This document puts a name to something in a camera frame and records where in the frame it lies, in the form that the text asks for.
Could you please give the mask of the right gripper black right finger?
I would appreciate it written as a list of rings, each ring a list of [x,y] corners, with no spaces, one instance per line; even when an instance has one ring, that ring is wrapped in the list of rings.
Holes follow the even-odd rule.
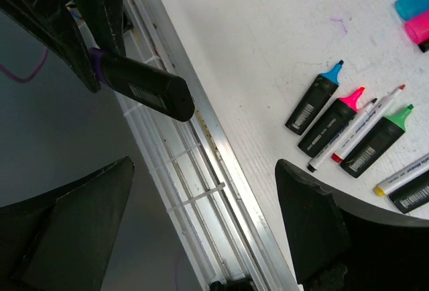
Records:
[[[328,188],[287,160],[275,181],[305,290],[427,290],[428,221]]]

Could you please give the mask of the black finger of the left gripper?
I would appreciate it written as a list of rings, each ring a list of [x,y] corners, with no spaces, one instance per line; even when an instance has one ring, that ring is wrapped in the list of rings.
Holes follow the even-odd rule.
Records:
[[[123,0],[73,1],[99,48],[124,56]]]
[[[1,0],[1,10],[63,59],[90,92],[100,91],[86,44],[64,0]]]

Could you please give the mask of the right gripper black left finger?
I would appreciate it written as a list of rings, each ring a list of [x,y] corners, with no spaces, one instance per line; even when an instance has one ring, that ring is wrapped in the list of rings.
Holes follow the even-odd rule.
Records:
[[[134,173],[124,157],[1,207],[1,289],[100,290]]]

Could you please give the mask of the yellow cap white marker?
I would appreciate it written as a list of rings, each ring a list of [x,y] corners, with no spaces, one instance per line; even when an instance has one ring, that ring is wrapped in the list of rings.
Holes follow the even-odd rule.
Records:
[[[429,156],[426,154],[425,156],[391,175],[389,178],[381,181],[373,188],[373,192],[377,196],[389,195],[413,179],[426,173],[428,171],[428,160]]]

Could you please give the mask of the orange black highlighter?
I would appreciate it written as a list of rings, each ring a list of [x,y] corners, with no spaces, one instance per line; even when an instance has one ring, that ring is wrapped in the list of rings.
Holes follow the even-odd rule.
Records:
[[[428,203],[428,172],[411,180],[388,195],[388,199],[402,214]]]

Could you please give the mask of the red cap white marker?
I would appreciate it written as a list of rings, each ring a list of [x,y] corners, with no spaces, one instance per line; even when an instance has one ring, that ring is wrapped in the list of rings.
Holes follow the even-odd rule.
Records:
[[[369,130],[393,107],[395,100],[403,92],[405,87],[406,85],[402,84],[392,93],[384,96],[380,102],[376,103],[374,108],[370,110],[368,116],[364,117],[362,121],[358,122],[358,124],[352,128],[350,134],[346,136],[345,141],[331,156],[336,163],[342,162]]]

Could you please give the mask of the purple cap black highlighter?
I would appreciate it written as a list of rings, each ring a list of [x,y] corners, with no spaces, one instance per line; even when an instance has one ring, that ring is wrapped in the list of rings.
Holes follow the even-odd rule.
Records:
[[[175,120],[192,118],[194,101],[182,77],[98,48],[88,53],[96,77],[109,88]]]

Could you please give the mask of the green cap black highlighter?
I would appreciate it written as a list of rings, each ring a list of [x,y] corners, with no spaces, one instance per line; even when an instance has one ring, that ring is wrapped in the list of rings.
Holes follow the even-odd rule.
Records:
[[[341,162],[340,167],[353,178],[360,177],[406,132],[406,119],[413,109],[413,104],[410,104],[393,115],[382,117]]]

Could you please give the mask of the black cap white marker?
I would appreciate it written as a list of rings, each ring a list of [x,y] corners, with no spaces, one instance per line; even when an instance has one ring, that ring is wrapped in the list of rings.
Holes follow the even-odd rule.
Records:
[[[308,165],[307,169],[310,172],[315,172],[322,165],[328,157],[336,151],[336,149],[345,141],[346,136],[356,128],[357,124],[362,121],[372,110],[378,98],[372,99],[368,102],[362,109],[357,111],[357,114],[326,144],[323,149],[318,153],[318,155],[312,158]]]

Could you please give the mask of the pink cap black highlighter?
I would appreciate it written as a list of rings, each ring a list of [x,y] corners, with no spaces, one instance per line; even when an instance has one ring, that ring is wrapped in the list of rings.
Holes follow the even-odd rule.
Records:
[[[298,148],[307,156],[314,158],[357,114],[357,101],[365,87],[360,87],[348,97],[337,98],[312,126]]]

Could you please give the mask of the blue cap black highlighter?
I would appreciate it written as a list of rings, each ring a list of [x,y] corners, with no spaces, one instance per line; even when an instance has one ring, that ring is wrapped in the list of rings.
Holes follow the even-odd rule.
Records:
[[[302,135],[339,87],[339,72],[344,61],[337,62],[328,72],[316,76],[285,123],[286,128]]]

